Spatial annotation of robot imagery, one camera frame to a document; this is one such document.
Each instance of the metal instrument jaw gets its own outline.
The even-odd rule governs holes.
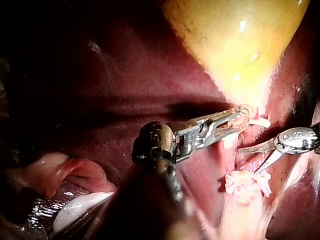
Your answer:
[[[266,161],[255,171],[261,173],[279,160],[283,154],[304,154],[312,151],[315,141],[319,141],[318,136],[312,128],[295,127],[279,133],[273,139],[273,146],[270,145],[270,140],[262,143],[270,147],[270,151],[274,150]]]
[[[222,138],[240,133],[249,125],[250,113],[245,107],[197,117],[167,125],[172,129],[175,142],[175,163],[190,157],[195,150],[208,147]]]

